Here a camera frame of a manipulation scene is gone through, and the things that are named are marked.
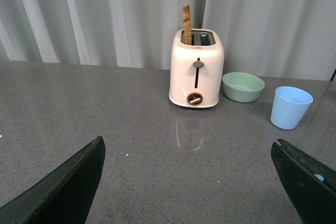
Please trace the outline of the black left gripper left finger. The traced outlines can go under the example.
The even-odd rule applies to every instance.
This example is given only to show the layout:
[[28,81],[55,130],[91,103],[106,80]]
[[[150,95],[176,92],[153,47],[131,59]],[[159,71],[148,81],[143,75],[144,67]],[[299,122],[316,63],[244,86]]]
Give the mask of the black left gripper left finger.
[[85,223],[106,156],[101,136],[1,207],[1,223]]

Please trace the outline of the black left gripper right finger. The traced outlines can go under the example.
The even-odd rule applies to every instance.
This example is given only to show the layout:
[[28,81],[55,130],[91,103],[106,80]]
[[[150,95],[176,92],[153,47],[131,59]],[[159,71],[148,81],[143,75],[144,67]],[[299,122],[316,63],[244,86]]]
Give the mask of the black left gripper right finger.
[[271,159],[301,221],[335,223],[335,171],[283,139]]

